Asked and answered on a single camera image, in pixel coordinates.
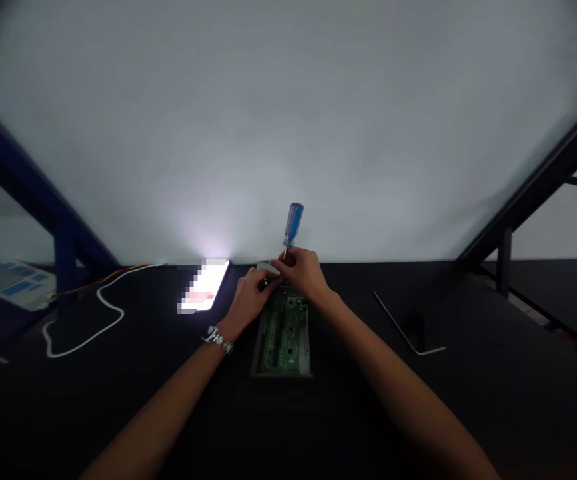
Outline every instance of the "yellow wire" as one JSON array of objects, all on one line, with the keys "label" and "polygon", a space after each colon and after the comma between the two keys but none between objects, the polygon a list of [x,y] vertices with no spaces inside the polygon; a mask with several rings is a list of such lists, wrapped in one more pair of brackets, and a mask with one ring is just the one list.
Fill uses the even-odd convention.
[{"label": "yellow wire", "polygon": [[114,271],[112,274],[108,275],[107,277],[105,277],[105,278],[103,278],[103,279],[101,279],[101,280],[96,280],[96,281],[94,281],[93,283],[90,283],[90,284],[88,284],[88,285],[84,285],[84,286],[82,286],[82,287],[79,287],[79,288],[76,288],[76,289],[73,289],[73,290],[69,290],[69,291],[66,291],[66,292],[62,292],[62,293],[56,293],[56,294],[53,295],[53,298],[58,298],[58,297],[61,297],[62,295],[68,295],[68,294],[70,294],[70,293],[75,293],[75,292],[80,291],[80,290],[82,290],[82,289],[89,288],[89,287],[92,287],[92,286],[94,286],[94,285],[97,285],[98,283],[104,283],[106,280],[110,279],[112,276],[117,275],[117,274],[120,273],[120,272],[133,270],[133,269],[136,269],[136,268],[138,268],[138,267],[145,267],[146,265],[150,265],[150,264],[149,264],[149,263],[143,263],[142,265],[134,265],[133,267],[128,267],[128,268],[123,268],[123,269],[116,270],[116,271]]}]

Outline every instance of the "black tabletop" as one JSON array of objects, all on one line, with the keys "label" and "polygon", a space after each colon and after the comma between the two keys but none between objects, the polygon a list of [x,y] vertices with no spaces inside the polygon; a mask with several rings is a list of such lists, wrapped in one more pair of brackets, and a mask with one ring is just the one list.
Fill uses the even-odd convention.
[{"label": "black tabletop", "polygon": [[[494,262],[484,268],[495,274]],[[577,334],[577,259],[511,262],[511,289]]]},{"label": "black tabletop", "polygon": [[[44,356],[40,336],[0,365],[0,477],[75,478],[226,313],[229,269],[213,308],[177,315],[180,272],[158,267],[105,290],[126,311],[71,355]],[[577,358],[471,275],[446,263],[330,264],[330,286],[434,389],[502,474],[577,472]],[[398,317],[422,313],[448,349],[415,357],[373,297]],[[51,326],[54,350],[116,318],[90,295]],[[251,381],[255,324],[209,383],[163,477],[417,476],[424,470],[334,331],[310,312],[310,381]]]}]

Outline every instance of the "green circuit board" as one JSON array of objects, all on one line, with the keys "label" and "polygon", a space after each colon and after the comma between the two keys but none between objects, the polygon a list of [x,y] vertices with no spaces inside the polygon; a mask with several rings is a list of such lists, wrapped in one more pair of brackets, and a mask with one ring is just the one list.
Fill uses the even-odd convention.
[{"label": "green circuit board", "polygon": [[261,317],[255,374],[310,376],[308,305],[290,287],[279,287]]}]

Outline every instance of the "forearm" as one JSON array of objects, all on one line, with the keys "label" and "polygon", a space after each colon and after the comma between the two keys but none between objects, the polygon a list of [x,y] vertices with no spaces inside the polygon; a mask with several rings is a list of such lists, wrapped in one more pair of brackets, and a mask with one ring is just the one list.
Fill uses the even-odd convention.
[{"label": "forearm", "polygon": [[81,478],[155,478],[224,356],[218,345],[202,344],[120,431]]},{"label": "forearm", "polygon": [[358,361],[397,427],[445,471],[498,478],[486,454],[448,407],[336,293],[315,301]]}]

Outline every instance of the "person's left hand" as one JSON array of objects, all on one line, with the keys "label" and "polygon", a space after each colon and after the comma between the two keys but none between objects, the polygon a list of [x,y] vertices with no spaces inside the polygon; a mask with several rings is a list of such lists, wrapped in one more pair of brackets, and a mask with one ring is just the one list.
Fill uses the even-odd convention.
[{"label": "person's left hand", "polygon": [[[265,278],[269,280],[269,284],[259,291],[258,285]],[[231,308],[227,316],[217,324],[220,334],[231,343],[234,342],[259,315],[269,296],[281,282],[282,279],[276,273],[251,267],[248,273],[237,281]]]}]

